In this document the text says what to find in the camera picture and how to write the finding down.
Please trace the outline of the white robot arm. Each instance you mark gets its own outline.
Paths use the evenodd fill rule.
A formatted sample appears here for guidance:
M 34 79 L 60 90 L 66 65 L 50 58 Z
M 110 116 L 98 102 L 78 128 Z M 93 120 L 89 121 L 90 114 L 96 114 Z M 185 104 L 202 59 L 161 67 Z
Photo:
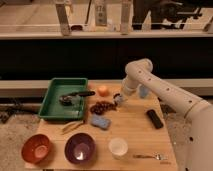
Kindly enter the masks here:
M 213 104 L 152 74 L 147 59 L 129 62 L 121 92 L 131 96 L 140 84 L 191 121 L 185 171 L 213 171 Z

